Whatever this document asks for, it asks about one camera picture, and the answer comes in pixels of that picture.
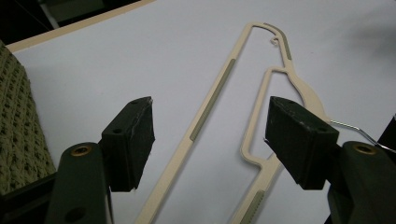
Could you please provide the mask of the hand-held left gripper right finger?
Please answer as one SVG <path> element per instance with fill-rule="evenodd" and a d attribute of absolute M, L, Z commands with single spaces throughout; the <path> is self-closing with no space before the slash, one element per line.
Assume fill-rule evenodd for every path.
<path fill-rule="evenodd" d="M 304 190 L 330 184 L 325 224 L 396 224 L 396 153 L 378 143 L 337 145 L 339 132 L 285 98 L 270 98 L 265 141 Z"/>

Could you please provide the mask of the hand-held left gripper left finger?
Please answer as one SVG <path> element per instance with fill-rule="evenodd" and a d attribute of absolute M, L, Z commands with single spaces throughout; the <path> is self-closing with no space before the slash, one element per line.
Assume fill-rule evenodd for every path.
<path fill-rule="evenodd" d="M 111 194 L 137 189 L 155 141 L 152 98 L 128 103 L 97 143 L 64 151 L 45 224 L 113 224 Z"/>

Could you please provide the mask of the beige plastic clothes hanger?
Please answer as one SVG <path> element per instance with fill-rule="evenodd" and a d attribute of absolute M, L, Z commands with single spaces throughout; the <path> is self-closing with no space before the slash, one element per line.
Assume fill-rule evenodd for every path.
<path fill-rule="evenodd" d="M 215 105 L 219 94 L 223 89 L 229 75 L 231 74 L 233 67 L 238 59 L 238 56 L 245 46 L 250 32 L 254 28 L 261 28 L 269 31 L 273 34 L 271 38 L 271 43 L 279 47 L 282 64 L 280 66 L 271 66 L 265 73 L 260 85 L 258 95 L 256 97 L 255 105 L 249 117 L 248 126 L 244 133 L 244 138 L 242 145 L 240 147 L 240 153 L 245 161 L 256 165 L 260 168 L 260 171 L 253 181 L 250 189 L 248 190 L 245 198 L 240 203 L 237 211 L 233 215 L 233 224 L 248 224 L 254 218 L 257 209 L 259 208 L 265 194 L 268 192 L 269 188 L 273 184 L 275 177 L 280 169 L 280 160 L 275 154 L 272 154 L 267 159 L 261 159 L 255 157 L 250 153 L 251 141 L 256 131 L 256 126 L 258 124 L 259 115 L 262 110 L 262 103 L 270 83 L 272 74 L 281 73 L 288 77 L 290 83 L 295 90 L 299 93 L 303 100 L 304 107 L 310 112 L 314 113 L 320 119 L 324 120 L 329 124 L 339 125 L 341 127 L 348 128 L 357 133 L 360 133 L 364 138 L 370 141 L 377 147 L 381 147 L 386 151 L 391 151 L 389 147 L 380 144 L 378 141 L 374 140 L 368 133 L 359 127 L 339 122 L 334 119 L 330 119 L 324 110 L 322 102 L 318 98 L 315 91 L 306 84 L 301 78 L 299 78 L 294 70 L 290 47 L 288 40 L 283 31 L 275 27 L 272 24 L 265 22 L 250 22 L 248 23 L 241 35 L 239 36 L 236 44 L 234 45 L 226 63 L 220 70 L 214 84 L 209 90 L 206 98 L 204 99 L 202 105 L 197 111 L 195 118 L 192 120 L 190 127 L 181 139 L 174 155 L 171 160 L 166 165 L 161 177 L 159 178 L 156 186 L 150 193 L 142 211 L 139 213 L 135 224 L 151 224 L 155 219 L 158 211 L 163 205 L 163 201 L 166 198 L 169 189 L 173 186 L 179 171 L 181 170 L 194 142 L 197 139 L 200 131 L 202 130 L 206 119 L 208 118 L 210 111 Z"/>

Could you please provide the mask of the olive green knitted sweater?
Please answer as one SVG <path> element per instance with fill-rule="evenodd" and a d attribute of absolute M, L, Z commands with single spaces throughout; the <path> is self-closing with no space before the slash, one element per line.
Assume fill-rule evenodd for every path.
<path fill-rule="evenodd" d="M 55 171 L 25 68 L 0 40 L 0 195 Z"/>

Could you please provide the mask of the white metal stand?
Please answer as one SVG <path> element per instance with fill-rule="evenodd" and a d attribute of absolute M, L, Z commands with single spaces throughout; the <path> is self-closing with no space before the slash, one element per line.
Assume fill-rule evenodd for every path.
<path fill-rule="evenodd" d="M 45 0 L 39 0 L 38 4 L 42 8 L 44 14 L 46 15 L 47 19 L 49 20 L 49 23 L 53 27 L 53 29 L 58 29 L 60 28 L 58 22 L 55 20 L 55 18 L 50 14 L 49 8 L 47 7 L 46 1 Z"/>

